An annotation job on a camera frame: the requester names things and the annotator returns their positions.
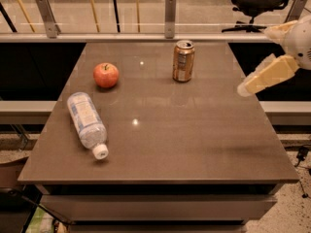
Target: apple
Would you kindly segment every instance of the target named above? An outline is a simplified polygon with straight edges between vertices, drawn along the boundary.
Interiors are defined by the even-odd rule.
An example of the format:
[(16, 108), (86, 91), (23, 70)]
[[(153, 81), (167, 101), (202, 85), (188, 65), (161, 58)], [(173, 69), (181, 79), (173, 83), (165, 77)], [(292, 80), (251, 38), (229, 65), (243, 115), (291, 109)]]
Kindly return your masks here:
[(116, 85), (119, 79), (119, 70), (111, 63), (100, 63), (93, 69), (93, 77), (98, 86), (110, 88)]

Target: can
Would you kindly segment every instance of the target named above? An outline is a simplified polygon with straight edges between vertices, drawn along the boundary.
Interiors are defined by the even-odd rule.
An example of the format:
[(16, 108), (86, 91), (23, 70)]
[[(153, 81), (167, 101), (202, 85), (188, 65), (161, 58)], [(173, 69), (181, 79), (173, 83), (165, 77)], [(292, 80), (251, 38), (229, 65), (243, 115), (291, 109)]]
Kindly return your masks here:
[(188, 82), (191, 79), (194, 62), (194, 44), (190, 40), (177, 42), (174, 49), (173, 79)]

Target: office chair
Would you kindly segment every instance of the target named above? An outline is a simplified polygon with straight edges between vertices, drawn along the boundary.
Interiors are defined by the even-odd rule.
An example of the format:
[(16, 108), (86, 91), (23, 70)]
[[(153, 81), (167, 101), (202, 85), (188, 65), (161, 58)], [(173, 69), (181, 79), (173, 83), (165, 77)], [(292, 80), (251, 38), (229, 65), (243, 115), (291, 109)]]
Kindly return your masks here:
[(265, 12), (283, 10), (288, 5), (289, 0), (231, 0), (231, 2), (236, 6), (233, 11), (242, 12), (245, 16), (251, 17), (251, 20), (249, 24), (237, 21), (235, 27), (223, 29), (222, 32), (240, 30), (260, 32), (259, 30), (265, 27), (254, 25), (255, 17)]

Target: wooden stick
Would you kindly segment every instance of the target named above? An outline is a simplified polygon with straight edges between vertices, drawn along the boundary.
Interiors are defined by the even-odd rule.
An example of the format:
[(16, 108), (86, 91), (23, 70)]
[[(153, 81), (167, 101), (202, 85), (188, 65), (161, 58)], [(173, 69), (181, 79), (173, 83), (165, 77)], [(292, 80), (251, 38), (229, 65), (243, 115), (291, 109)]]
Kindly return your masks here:
[(137, 12), (137, 29), (138, 33), (140, 33), (139, 0), (136, 0), (136, 12)]
[(95, 11), (95, 3), (94, 0), (89, 0), (90, 1), (90, 5), (91, 5), (91, 9), (93, 11), (93, 15), (94, 15), (94, 20), (95, 20), (95, 24), (96, 24), (96, 28), (97, 28), (97, 32), (100, 32), (100, 28), (99, 28), (99, 24), (98, 24), (98, 20), (97, 20), (97, 14)]
[(21, 8), (23, 14), (24, 14), (25, 17), (26, 17), (26, 20), (28, 21), (28, 23), (29, 23), (29, 25), (30, 25), (30, 27), (31, 27), (32, 32), (35, 32), (35, 28), (34, 28), (32, 22), (31, 22), (31, 20), (30, 20), (29, 14), (28, 14), (28, 12), (26, 11), (26, 9), (25, 9), (25, 7), (24, 7), (22, 1), (21, 1), (21, 0), (17, 0), (17, 1), (18, 1), (18, 3), (19, 3), (19, 6), (20, 6), (20, 8)]

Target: chair seat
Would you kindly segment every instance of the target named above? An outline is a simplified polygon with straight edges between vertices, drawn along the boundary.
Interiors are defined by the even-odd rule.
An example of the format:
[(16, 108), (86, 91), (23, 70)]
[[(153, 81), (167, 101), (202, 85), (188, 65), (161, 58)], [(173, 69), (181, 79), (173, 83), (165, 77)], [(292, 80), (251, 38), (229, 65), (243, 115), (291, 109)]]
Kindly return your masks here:
[(271, 8), (276, 8), (282, 5), (282, 0), (231, 0), (232, 4), (242, 8), (256, 8), (258, 10), (269, 11)]

